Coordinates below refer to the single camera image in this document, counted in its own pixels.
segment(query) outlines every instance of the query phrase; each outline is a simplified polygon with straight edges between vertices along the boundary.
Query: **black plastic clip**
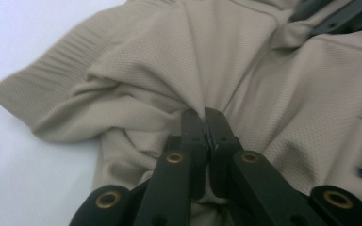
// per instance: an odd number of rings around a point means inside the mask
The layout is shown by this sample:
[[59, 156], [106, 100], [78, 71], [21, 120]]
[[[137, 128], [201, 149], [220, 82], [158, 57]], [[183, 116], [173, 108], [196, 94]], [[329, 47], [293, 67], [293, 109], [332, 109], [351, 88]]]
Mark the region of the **black plastic clip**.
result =
[[332, 0], [301, 0], [289, 20], [291, 22], [306, 20], [330, 2]]
[[362, 0], [353, 0], [317, 25], [310, 37], [320, 34], [349, 34], [362, 30]]

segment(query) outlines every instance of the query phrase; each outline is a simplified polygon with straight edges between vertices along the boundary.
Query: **white surface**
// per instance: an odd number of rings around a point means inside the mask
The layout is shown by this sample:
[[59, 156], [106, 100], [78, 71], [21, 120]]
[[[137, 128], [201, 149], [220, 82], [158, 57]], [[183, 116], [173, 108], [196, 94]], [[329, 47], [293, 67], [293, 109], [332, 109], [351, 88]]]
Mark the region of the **white surface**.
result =
[[[0, 80], [96, 11], [123, 2], [0, 1]], [[68, 225], [91, 192], [98, 146], [39, 140], [0, 106], [0, 225]]]

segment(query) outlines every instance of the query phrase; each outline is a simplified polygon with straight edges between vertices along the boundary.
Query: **clamp jaw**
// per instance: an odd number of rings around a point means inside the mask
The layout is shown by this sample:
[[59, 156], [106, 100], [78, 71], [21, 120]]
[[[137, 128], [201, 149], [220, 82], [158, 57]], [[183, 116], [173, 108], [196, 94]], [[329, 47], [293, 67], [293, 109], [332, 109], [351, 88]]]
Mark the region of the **clamp jaw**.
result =
[[[307, 20], [333, 0], [301, 0], [291, 22]], [[362, 30], [362, 0], [352, 0], [325, 18], [311, 31], [309, 38], [321, 34], [350, 34]]]
[[75, 213], [71, 226], [186, 226], [191, 199], [210, 187], [228, 199], [237, 226], [362, 225], [362, 201], [334, 186], [309, 197], [296, 191], [260, 153], [244, 151], [222, 112], [206, 108], [205, 122], [192, 109], [182, 115], [181, 136], [170, 136], [150, 180], [128, 190], [103, 186]]

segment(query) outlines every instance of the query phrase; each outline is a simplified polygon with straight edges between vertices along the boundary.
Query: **metal grommet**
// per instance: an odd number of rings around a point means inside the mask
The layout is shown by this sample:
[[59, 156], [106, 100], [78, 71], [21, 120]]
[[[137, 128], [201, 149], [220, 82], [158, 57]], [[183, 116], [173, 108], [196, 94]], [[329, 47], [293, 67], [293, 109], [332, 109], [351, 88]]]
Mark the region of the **metal grommet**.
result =
[[122, 198], [122, 195], [114, 190], [107, 191], [96, 199], [96, 206], [98, 206], [101, 209], [108, 209], [114, 205], [116, 205], [120, 199]]
[[350, 209], [354, 206], [351, 199], [337, 191], [327, 190], [323, 196], [328, 203], [341, 209]]
[[255, 163], [258, 161], [258, 157], [251, 153], [243, 154], [241, 159], [242, 159], [242, 161], [247, 162], [247, 163]]
[[181, 153], [171, 153], [167, 155], [166, 160], [170, 163], [179, 163], [184, 159]]

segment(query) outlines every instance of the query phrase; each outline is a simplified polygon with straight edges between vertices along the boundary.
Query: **beige shirt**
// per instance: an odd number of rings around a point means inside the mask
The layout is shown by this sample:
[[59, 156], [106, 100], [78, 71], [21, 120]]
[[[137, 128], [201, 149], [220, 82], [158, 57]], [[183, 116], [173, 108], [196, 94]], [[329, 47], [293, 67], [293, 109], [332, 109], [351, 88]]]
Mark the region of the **beige shirt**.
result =
[[[99, 136], [95, 188], [148, 179], [182, 111], [206, 106], [296, 189], [338, 185], [362, 166], [362, 31], [308, 39], [347, 1], [289, 23], [296, 2], [129, 1], [2, 81], [0, 104], [42, 139]], [[192, 206], [191, 225], [226, 222]]]

